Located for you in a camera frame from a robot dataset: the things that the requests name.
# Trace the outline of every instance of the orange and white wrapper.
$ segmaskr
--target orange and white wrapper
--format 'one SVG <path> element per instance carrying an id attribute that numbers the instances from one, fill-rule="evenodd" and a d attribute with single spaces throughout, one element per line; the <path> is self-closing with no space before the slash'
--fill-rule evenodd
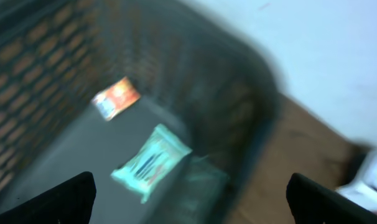
<path id="1" fill-rule="evenodd" d="M 140 99 L 140 94 L 133 88 L 127 77 L 109 88 L 99 92 L 92 99 L 106 121 L 113 119 L 117 114 Z"/>

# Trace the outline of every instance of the gray basket floor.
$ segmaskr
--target gray basket floor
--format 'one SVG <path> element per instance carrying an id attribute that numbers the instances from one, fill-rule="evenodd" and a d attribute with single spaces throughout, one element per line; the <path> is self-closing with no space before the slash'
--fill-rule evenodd
<path id="1" fill-rule="evenodd" d="M 90 105 L 9 188 L 0 213 L 45 192 L 67 179 L 90 171 L 97 189 L 90 223 L 142 223 L 152 214 L 170 186 L 181 176 L 186 157 L 159 183 L 149 201 L 125 189 L 109 176 L 143 146 L 155 126 L 163 123 L 183 142 L 189 138 L 175 117 L 142 98 L 132 107 L 105 121 Z"/>

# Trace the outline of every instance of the black plastic basket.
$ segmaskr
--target black plastic basket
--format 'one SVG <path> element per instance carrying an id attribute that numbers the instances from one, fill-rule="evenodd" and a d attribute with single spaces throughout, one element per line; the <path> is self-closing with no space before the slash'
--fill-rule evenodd
<path id="1" fill-rule="evenodd" d="M 173 0 L 0 1 L 0 201 L 125 76 L 230 177 L 212 211 L 226 213 L 276 119 L 276 84 L 254 49 Z"/>

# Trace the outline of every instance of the green packet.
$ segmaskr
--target green packet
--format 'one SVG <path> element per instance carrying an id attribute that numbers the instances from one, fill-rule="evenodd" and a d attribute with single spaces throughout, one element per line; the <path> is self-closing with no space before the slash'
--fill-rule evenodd
<path id="1" fill-rule="evenodd" d="M 158 124 L 140 151 L 114 170 L 111 178 L 141 194 L 141 203 L 145 203 L 157 184 L 191 151 L 163 124 Z"/>

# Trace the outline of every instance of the wooden floor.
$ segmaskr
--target wooden floor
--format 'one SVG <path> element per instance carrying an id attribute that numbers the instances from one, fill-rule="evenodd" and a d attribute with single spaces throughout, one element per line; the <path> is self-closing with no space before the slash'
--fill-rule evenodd
<path id="1" fill-rule="evenodd" d="M 227 223 L 294 223 L 286 201 L 286 185 L 292 173 L 300 172 L 334 189 L 350 155 L 349 143 L 285 99 L 279 124 Z"/>

